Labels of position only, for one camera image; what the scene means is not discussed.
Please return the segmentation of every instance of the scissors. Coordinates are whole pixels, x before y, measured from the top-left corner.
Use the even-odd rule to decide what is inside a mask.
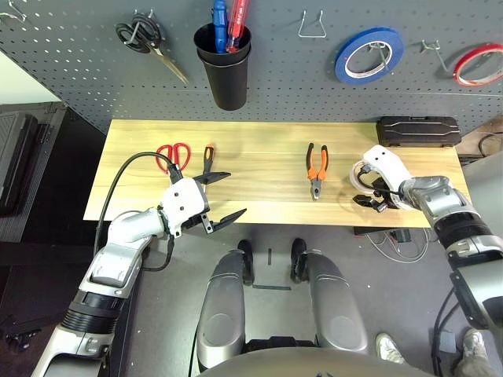
[[[158,147],[157,153],[163,154],[163,150],[167,149],[167,158],[170,159],[173,163],[180,166],[180,152],[179,152],[180,148],[184,148],[187,151],[186,160],[185,160],[184,164],[182,165],[182,167],[180,167],[180,170],[184,170],[190,160],[190,147],[187,144],[176,143],[175,145],[169,145],[169,144],[161,145],[160,147]],[[156,162],[157,162],[157,166],[164,173],[169,174],[169,170],[167,169],[167,167],[163,166],[163,162],[159,159],[159,157],[156,157]]]
[[[183,72],[160,50],[163,39],[156,22],[150,16],[136,13],[133,16],[132,24],[134,28],[128,24],[116,25],[117,36],[124,45],[137,53],[152,54],[170,68],[184,84],[189,85],[189,80]]]

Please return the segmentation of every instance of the pegboard hook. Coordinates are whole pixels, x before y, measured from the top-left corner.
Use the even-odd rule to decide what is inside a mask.
[[[384,53],[383,53],[383,48],[385,48],[386,45],[381,42],[375,42],[375,43],[370,43],[369,48],[372,49],[379,49],[379,55],[380,59],[383,61],[384,67],[386,68],[386,71],[390,71],[390,68],[387,67],[387,62],[386,59],[384,58]]]
[[[12,0],[8,0],[7,1],[7,4],[9,4],[9,7],[17,13],[16,14],[11,14],[11,13],[6,13],[6,12],[3,12],[3,13],[0,13],[0,22],[1,22],[1,19],[2,17],[8,17],[8,18],[13,18],[15,20],[18,20],[19,22],[21,22],[22,24],[24,24],[24,21],[26,20],[26,14],[24,14],[23,12],[21,12],[17,7],[16,5],[13,3]]]
[[[323,23],[321,22],[322,17],[323,17],[323,9],[320,10],[320,16],[318,17],[318,22],[321,26],[321,29],[323,30],[323,35],[302,35],[301,31],[304,26],[304,21],[306,20],[306,10],[304,10],[302,13],[302,21],[300,21],[300,27],[299,31],[297,31],[297,35],[300,38],[327,38],[327,32],[325,30],[325,27],[323,26]]]
[[[432,49],[435,51],[435,54],[437,55],[438,59],[440,60],[440,64],[442,65],[442,68],[445,72],[449,72],[447,69],[446,63],[443,61],[442,56],[440,55],[440,43],[439,40],[437,39],[435,43],[432,43],[431,45],[427,45],[424,39],[421,41],[423,44],[423,49],[421,50],[421,53],[424,53],[425,51],[428,51],[429,49]]]
[[[138,13],[138,10],[135,9],[134,10],[134,14],[136,15],[137,13]],[[154,9],[150,9],[150,13],[148,15],[148,18],[152,18],[153,14],[154,14]],[[138,33],[138,28],[139,27],[140,27],[140,23],[137,22],[136,25],[134,26],[133,34],[131,35],[131,38],[129,39],[129,41],[124,41],[123,42],[125,45],[130,45],[131,43],[133,43],[134,38],[136,37],[136,34]]]

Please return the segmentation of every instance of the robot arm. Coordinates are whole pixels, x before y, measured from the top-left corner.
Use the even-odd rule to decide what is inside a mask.
[[[366,207],[417,209],[435,230],[446,248],[457,299],[471,326],[489,329],[501,353],[503,339],[503,240],[491,233],[469,201],[446,177],[412,177],[398,156],[381,145],[364,154],[359,163],[364,173],[351,171],[355,187],[383,201],[356,196]],[[366,187],[359,177],[375,170],[381,178]]]
[[[154,236],[168,233],[168,246],[182,230],[202,223],[206,233],[234,222],[246,210],[209,220],[210,210],[202,184],[228,177],[208,173],[184,178],[171,172],[172,185],[162,206],[145,212],[126,212],[112,221],[106,245],[95,255],[63,322],[58,324],[32,377],[57,375],[96,376],[109,352],[123,303],[129,297],[141,268],[141,253]]]

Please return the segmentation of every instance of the tape roll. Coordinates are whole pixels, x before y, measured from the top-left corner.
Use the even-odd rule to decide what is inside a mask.
[[[361,191],[364,194],[372,194],[374,192],[374,190],[371,190],[370,188],[365,187],[356,178],[356,176],[360,172],[360,169],[362,167],[364,167],[364,165],[365,165],[365,162],[363,162],[362,160],[358,161],[355,165],[353,165],[353,167],[351,168],[351,171],[349,172],[349,182],[351,182],[351,184],[354,186],[354,188],[357,189],[358,191]]]
[[[472,60],[476,59],[477,57],[484,55],[486,53],[503,53],[503,45],[500,43],[492,43],[487,46],[482,46],[479,47],[478,49],[474,49],[464,55],[456,64],[456,67],[454,68],[454,80],[459,85],[462,86],[482,86],[482,85],[487,85],[491,84],[492,82],[498,81],[503,77],[503,66],[501,66],[495,73],[488,75],[487,77],[484,77],[483,79],[477,79],[477,80],[468,80],[468,79],[463,79],[461,77],[461,71],[463,71],[463,68],[466,64],[470,63]]]
[[[366,72],[354,72],[349,69],[350,59],[362,48],[373,44],[381,44],[387,47],[389,53],[377,67]],[[400,34],[390,27],[374,27],[362,31],[351,38],[340,49],[336,57],[336,76],[341,82],[352,85],[361,85],[380,79],[397,66],[403,56],[403,42]]]

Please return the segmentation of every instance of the blue tape roll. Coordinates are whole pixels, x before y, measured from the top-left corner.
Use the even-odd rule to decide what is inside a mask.
[[[383,43],[389,49],[390,53],[385,57],[389,71],[386,70],[382,63],[367,72],[350,71],[347,62],[352,55],[363,46],[373,42]],[[336,76],[341,82],[351,85],[361,85],[378,80],[397,66],[400,59],[402,59],[403,50],[404,46],[400,34],[390,27],[374,27],[362,31],[347,41],[337,54]]]

